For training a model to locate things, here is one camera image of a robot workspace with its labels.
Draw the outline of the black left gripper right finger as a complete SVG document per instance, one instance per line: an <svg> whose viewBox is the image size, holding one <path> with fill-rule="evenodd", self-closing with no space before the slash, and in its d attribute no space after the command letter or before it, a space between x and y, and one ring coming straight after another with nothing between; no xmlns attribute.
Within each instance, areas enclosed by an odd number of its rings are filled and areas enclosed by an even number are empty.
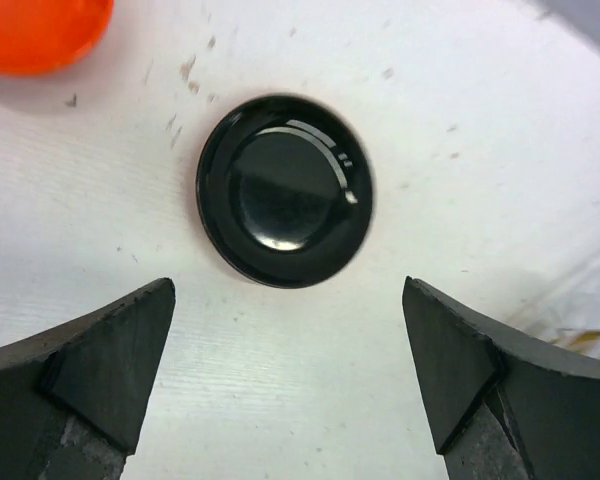
<svg viewBox="0 0 600 480"><path fill-rule="evenodd" d="M420 279L402 305L451 479L600 479L600 360L478 313Z"/></svg>

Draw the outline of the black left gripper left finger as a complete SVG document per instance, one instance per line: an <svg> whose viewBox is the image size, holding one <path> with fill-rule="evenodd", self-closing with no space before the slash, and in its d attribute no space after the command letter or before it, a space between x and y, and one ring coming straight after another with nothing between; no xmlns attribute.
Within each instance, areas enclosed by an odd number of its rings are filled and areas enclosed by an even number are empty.
<svg viewBox="0 0 600 480"><path fill-rule="evenodd" d="M118 479L135 454L176 304L157 279L0 347L0 479Z"/></svg>

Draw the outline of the black plastic plate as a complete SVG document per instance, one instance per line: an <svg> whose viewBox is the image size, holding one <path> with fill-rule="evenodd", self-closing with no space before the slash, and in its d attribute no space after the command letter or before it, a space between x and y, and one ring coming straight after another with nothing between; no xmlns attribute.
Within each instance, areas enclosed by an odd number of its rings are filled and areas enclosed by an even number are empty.
<svg viewBox="0 0 600 480"><path fill-rule="evenodd" d="M313 286L345 268L374 207L358 135L331 109L291 94L252 98L218 122L201 150L195 192L223 260L282 289Z"/></svg>

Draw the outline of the orange plastic bowl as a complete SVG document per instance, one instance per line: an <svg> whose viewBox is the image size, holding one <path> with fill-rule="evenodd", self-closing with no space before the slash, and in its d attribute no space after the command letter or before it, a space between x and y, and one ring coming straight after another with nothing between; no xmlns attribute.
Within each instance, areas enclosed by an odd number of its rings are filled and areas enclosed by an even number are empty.
<svg viewBox="0 0 600 480"><path fill-rule="evenodd" d="M0 74L41 75L87 56L107 31L110 0L0 0Z"/></svg>

